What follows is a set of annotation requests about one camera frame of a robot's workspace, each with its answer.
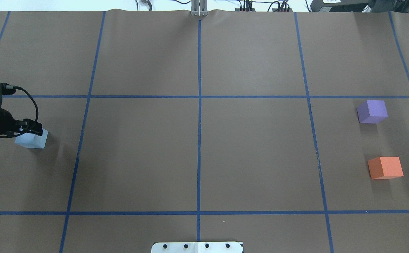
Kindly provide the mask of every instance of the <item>black cable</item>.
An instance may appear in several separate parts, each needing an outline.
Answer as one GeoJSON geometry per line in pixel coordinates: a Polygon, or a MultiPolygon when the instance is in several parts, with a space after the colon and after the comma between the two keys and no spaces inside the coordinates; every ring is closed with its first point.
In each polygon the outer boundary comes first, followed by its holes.
{"type": "Polygon", "coordinates": [[[261,3],[261,4],[270,4],[270,3],[272,3],[272,2],[262,2],[262,1],[250,1],[250,2],[261,3]]]}
{"type": "Polygon", "coordinates": [[[152,11],[153,10],[153,5],[151,5],[150,0],[147,0],[147,4],[148,4],[148,7],[150,7],[148,10],[152,11]]]}
{"type": "Polygon", "coordinates": [[[36,108],[36,119],[34,120],[34,123],[31,126],[29,126],[25,131],[22,131],[20,134],[17,134],[17,135],[14,135],[14,136],[0,136],[0,139],[16,138],[16,137],[19,137],[21,135],[24,135],[24,134],[28,133],[31,129],[34,128],[34,126],[37,123],[37,120],[39,119],[39,108],[38,108],[38,106],[36,104],[36,101],[34,101],[33,97],[24,88],[21,88],[19,86],[14,86],[14,88],[16,90],[23,91],[29,97],[29,99],[31,99],[31,101],[34,104],[34,108],[36,108]]]}
{"type": "Polygon", "coordinates": [[[172,0],[172,1],[175,1],[175,2],[180,3],[180,4],[182,4],[182,5],[186,5],[186,4],[190,3],[192,0],[190,0],[190,1],[187,2],[187,3],[183,3],[183,2],[180,2],[180,1],[178,1],[178,0],[172,0]]]}
{"type": "Polygon", "coordinates": [[[306,8],[307,8],[307,10],[308,10],[309,12],[311,12],[310,9],[309,9],[309,4],[307,3],[307,0],[304,0],[304,1],[306,1],[306,8]]]}
{"type": "Polygon", "coordinates": [[[270,6],[268,7],[267,12],[269,12],[269,11],[270,11],[270,8],[271,8],[271,6],[272,6],[274,3],[277,3],[277,4],[278,4],[278,8],[279,8],[279,5],[281,4],[281,3],[280,3],[280,2],[278,2],[278,1],[275,1],[275,2],[271,3],[271,4],[270,4],[270,6]]]}

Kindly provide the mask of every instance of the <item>purple cube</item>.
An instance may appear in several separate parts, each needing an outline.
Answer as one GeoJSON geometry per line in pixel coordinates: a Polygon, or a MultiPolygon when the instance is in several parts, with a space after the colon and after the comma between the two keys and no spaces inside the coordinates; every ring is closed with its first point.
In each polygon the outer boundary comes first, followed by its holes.
{"type": "Polygon", "coordinates": [[[367,100],[357,107],[357,115],[360,123],[377,124],[389,115],[385,107],[385,101],[367,100]]]}

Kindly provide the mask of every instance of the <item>light blue cube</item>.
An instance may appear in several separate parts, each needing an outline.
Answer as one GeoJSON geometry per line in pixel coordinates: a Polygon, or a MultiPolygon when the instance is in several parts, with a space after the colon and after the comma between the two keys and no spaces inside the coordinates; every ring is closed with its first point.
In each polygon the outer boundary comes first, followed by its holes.
{"type": "Polygon", "coordinates": [[[48,131],[45,129],[42,130],[42,136],[26,133],[16,137],[15,144],[28,149],[44,149],[45,143],[47,142],[48,131]]]}

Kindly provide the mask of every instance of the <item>wire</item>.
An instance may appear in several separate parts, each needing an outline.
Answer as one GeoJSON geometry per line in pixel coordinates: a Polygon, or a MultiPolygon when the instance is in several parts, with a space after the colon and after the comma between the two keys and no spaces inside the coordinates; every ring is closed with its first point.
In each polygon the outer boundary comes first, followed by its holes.
{"type": "Polygon", "coordinates": [[[275,2],[271,3],[271,4],[270,4],[270,6],[268,7],[267,12],[269,12],[269,11],[270,11],[270,8],[271,8],[271,6],[272,6],[274,3],[277,3],[277,4],[278,4],[278,8],[279,8],[279,5],[281,4],[281,3],[280,3],[280,2],[278,2],[278,1],[275,1],[275,2]]]}
{"type": "Polygon", "coordinates": [[[34,128],[34,126],[37,123],[37,120],[39,119],[39,108],[38,108],[38,106],[36,104],[36,101],[34,101],[33,97],[24,88],[21,88],[19,86],[14,86],[14,88],[16,90],[23,91],[29,97],[29,99],[31,99],[31,102],[33,102],[33,104],[34,104],[34,108],[36,108],[36,119],[34,120],[34,123],[31,126],[29,126],[26,130],[22,131],[21,133],[19,133],[17,135],[13,135],[13,136],[0,136],[0,139],[16,138],[18,136],[21,136],[21,135],[24,135],[24,134],[28,133],[29,131],[31,131],[31,129],[34,128]]]}
{"type": "Polygon", "coordinates": [[[147,0],[147,4],[148,4],[148,7],[150,7],[148,10],[152,11],[153,10],[153,5],[151,5],[150,0],[147,0]]]}
{"type": "Polygon", "coordinates": [[[312,12],[312,11],[310,11],[310,9],[309,9],[309,4],[307,3],[307,0],[304,0],[304,1],[306,1],[306,8],[307,8],[307,10],[308,10],[309,12],[312,12]]]}
{"type": "Polygon", "coordinates": [[[183,3],[183,2],[180,2],[180,1],[178,1],[178,0],[172,0],[172,1],[175,1],[175,2],[180,3],[180,4],[182,4],[182,5],[186,5],[186,4],[190,3],[192,0],[190,0],[190,1],[187,2],[187,3],[183,3]]]}

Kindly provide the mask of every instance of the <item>white mounting plate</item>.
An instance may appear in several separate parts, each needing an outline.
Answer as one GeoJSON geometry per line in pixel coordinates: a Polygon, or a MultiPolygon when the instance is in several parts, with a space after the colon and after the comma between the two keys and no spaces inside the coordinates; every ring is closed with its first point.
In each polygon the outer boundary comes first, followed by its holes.
{"type": "Polygon", "coordinates": [[[241,242],[155,243],[151,253],[243,253],[241,242]]]}

